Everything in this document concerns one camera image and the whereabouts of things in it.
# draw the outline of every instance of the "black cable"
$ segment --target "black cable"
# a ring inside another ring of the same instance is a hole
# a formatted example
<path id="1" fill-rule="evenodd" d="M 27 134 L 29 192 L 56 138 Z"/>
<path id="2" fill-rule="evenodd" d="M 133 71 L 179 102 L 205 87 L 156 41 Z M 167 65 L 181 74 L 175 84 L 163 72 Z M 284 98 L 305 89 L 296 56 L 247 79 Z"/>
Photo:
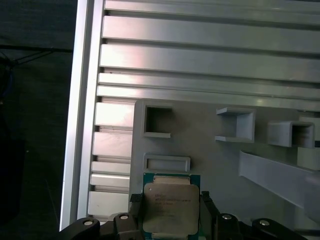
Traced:
<path id="1" fill-rule="evenodd" d="M 42 54 L 42 55 L 37 56 L 37 57 L 34 57 L 34 58 L 32 58 L 32 59 L 29 59 L 29 60 L 26 60 L 26 61 L 23 61 L 23 62 L 18 62 L 18 63 L 16 64 L 16 66 L 20 66 L 20 65 L 22 65 L 22 64 L 31 62 L 31 61 L 36 60 L 36 59 L 39 59 L 39 58 L 43 58 L 43 57 L 48 56 L 48 55 L 53 54 L 53 53 L 54 53 L 53 51 L 47 52 L 47 53 L 45 53 L 45 54 Z"/>
<path id="2" fill-rule="evenodd" d="M 43 54 L 43 53 L 44 53 L 44 51 L 39 51 L 39 52 L 30 54 L 30 55 L 23 56 L 23 57 L 20 57 L 20 58 L 18 58 L 18 59 L 15 59 L 15 61 L 20 61 L 20 60 L 22 60 L 22 59 L 30 58 L 30 57 L 33 57 L 33 56 L 35 56 L 35 55 L 39 55 L 39 54 Z"/>
<path id="3" fill-rule="evenodd" d="M 34 46 L 16 46 L 0 44 L 0 49 L 19 50 L 19 51 L 40 51 L 40 52 L 54 52 L 54 53 L 73 53 L 73 49 L 55 48 L 55 47 L 34 47 Z"/>

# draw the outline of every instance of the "screw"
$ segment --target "screw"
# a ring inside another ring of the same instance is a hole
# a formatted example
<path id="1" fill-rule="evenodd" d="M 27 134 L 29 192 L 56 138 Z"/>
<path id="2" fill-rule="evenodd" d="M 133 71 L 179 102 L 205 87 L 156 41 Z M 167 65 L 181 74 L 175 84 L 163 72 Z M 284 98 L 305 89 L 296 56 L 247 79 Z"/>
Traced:
<path id="1" fill-rule="evenodd" d="M 89 225 L 91 225 L 93 223 L 94 223 L 93 221 L 85 221 L 83 224 L 86 225 L 86 226 L 89 226 Z"/>
<path id="2" fill-rule="evenodd" d="M 222 216 L 222 218 L 225 220 L 230 220 L 230 219 L 232 219 L 232 216 L 230 216 L 229 214 L 225 214 Z"/>
<path id="3" fill-rule="evenodd" d="M 266 221 L 266 220 L 261 220 L 259 223 L 260 223 L 262 226 L 269 226 L 269 225 L 270 225 L 270 223 L 269 223 L 268 221 Z"/>

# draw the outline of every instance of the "dark background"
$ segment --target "dark background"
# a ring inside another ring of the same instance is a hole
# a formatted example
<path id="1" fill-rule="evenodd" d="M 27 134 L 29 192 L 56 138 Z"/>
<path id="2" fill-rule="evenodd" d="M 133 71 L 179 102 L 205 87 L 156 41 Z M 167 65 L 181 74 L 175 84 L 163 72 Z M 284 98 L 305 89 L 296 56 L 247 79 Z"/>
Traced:
<path id="1" fill-rule="evenodd" d="M 72 50 L 76 13 L 76 0 L 0 0 L 0 45 Z M 34 53 L 0 51 L 10 59 Z M 26 140 L 26 157 L 20 213 L 0 226 L 0 239 L 45 239 L 59 229 L 71 68 L 72 53 L 53 53 L 13 70 L 4 116 Z"/>

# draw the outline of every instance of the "white panel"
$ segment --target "white panel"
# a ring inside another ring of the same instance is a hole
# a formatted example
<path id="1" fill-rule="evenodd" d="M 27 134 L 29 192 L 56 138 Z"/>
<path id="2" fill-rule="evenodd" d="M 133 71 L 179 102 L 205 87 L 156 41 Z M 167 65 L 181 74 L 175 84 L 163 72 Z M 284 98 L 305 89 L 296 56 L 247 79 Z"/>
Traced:
<path id="1" fill-rule="evenodd" d="M 142 74 L 100 73 L 99 83 L 111 86 L 189 90 L 198 92 L 258 95 L 268 97 L 317 99 L 320 89 L 292 86 L 290 83 L 248 82 L 222 76 L 153 76 Z"/>
<path id="2" fill-rule="evenodd" d="M 92 172 L 101 174 L 130 175 L 130 164 L 113 162 L 92 162 Z"/>
<path id="3" fill-rule="evenodd" d="M 96 104 L 95 125 L 132 129 L 134 104 L 129 102 Z"/>
<path id="4" fill-rule="evenodd" d="M 93 155 L 130 158 L 132 135 L 124 133 L 95 132 Z"/>
<path id="5" fill-rule="evenodd" d="M 193 16 L 205 18 L 222 18 L 231 20 L 250 20 L 259 22 L 272 22 L 272 23 L 291 23 L 291 24 L 310 24 L 319 25 L 319 15 L 317 14 L 303 14 L 302 11 L 316 11 L 319 5 L 316 3 L 308 2 L 294 2 L 294 1 L 277 1 L 278 3 L 286 4 L 283 10 L 280 10 L 279 4 L 273 7 L 265 8 L 264 4 L 269 1 L 254 1 L 255 7 L 239 5 L 243 1 L 236 1 L 236 5 L 227 4 L 185 4 L 170 2 L 155 3 L 148 2 L 133 2 L 133 1 L 118 1 L 108 0 L 105 1 L 105 9 L 111 10 L 111 14 L 116 14 L 116 11 L 128 11 L 139 13 L 155 13 L 155 14 L 175 14 L 182 15 L 182 17 L 192 18 Z"/>
<path id="6" fill-rule="evenodd" d="M 200 21 L 105 16 L 102 36 L 266 51 L 320 52 L 317 31 Z"/>
<path id="7" fill-rule="evenodd" d="M 110 216 L 125 213 L 128 211 L 128 201 L 128 194 L 91 191 L 88 214 Z"/>
<path id="8" fill-rule="evenodd" d="M 90 183 L 97 186 L 129 188 L 129 176 L 93 173 Z"/>
<path id="9" fill-rule="evenodd" d="M 103 44 L 100 65 L 112 68 L 320 83 L 320 60 L 228 51 Z"/>
<path id="10" fill-rule="evenodd" d="M 126 97 L 134 99 L 177 100 L 201 103 L 220 103 L 257 107 L 286 108 L 320 112 L 320 101 L 258 97 L 249 95 L 221 94 L 197 91 L 178 91 L 167 89 L 148 89 L 139 87 L 99 86 L 98 96 Z"/>

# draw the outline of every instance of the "square plastic bracket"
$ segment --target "square plastic bracket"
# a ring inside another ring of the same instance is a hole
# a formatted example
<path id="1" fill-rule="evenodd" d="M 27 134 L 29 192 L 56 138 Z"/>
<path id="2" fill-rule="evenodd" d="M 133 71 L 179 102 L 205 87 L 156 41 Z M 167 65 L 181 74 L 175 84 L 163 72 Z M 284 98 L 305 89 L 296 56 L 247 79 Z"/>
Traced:
<path id="1" fill-rule="evenodd" d="M 143 123 L 142 133 L 143 137 L 149 138 L 171 138 L 171 133 L 166 132 L 166 129 L 161 125 L 161 121 L 170 118 L 173 114 L 171 105 L 168 104 L 146 104 L 143 107 Z"/>
<path id="2" fill-rule="evenodd" d="M 315 125 L 305 121 L 271 121 L 268 144 L 282 147 L 315 147 Z"/>
<path id="3" fill-rule="evenodd" d="M 235 118 L 234 122 L 236 124 L 234 136 L 215 136 L 216 141 L 254 143 L 256 120 L 255 109 L 225 107 L 217 109 L 216 114 L 223 118 Z"/>

